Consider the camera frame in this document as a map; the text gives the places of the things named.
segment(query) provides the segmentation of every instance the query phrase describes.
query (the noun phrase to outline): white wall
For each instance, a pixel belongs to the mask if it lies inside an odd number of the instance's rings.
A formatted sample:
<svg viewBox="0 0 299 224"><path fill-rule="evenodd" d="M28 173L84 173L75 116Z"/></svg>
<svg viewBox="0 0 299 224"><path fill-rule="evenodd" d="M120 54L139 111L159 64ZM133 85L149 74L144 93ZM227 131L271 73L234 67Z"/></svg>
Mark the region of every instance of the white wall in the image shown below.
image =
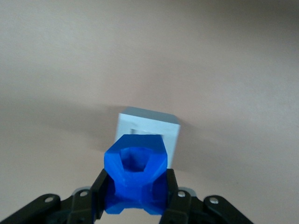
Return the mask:
<svg viewBox="0 0 299 224"><path fill-rule="evenodd" d="M1 1L0 219L91 185L130 105L180 118L180 186L297 223L299 4L269 2Z"/></svg>

